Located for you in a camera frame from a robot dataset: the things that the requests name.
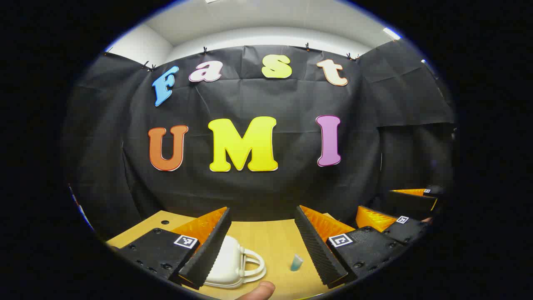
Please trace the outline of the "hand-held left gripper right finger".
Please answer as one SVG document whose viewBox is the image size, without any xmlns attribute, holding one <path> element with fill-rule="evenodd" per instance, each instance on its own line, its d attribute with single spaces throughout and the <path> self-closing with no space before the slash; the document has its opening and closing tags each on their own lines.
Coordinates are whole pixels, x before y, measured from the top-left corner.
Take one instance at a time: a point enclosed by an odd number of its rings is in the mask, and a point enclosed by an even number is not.
<svg viewBox="0 0 533 300">
<path fill-rule="evenodd" d="M 353 228 L 299 205 L 295 224 L 324 285 L 334 288 L 373 275 L 406 252 L 407 247 L 377 228 Z"/>
</svg>

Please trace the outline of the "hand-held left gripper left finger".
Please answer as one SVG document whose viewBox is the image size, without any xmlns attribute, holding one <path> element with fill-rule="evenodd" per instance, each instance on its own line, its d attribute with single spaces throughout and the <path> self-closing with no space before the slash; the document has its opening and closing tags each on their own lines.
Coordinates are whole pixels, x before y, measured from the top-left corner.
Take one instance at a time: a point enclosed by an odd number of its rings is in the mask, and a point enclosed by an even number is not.
<svg viewBox="0 0 533 300">
<path fill-rule="evenodd" d="M 161 210 L 106 243 L 150 277 L 199 289 L 231 224 L 229 207 L 197 218 Z"/>
</svg>

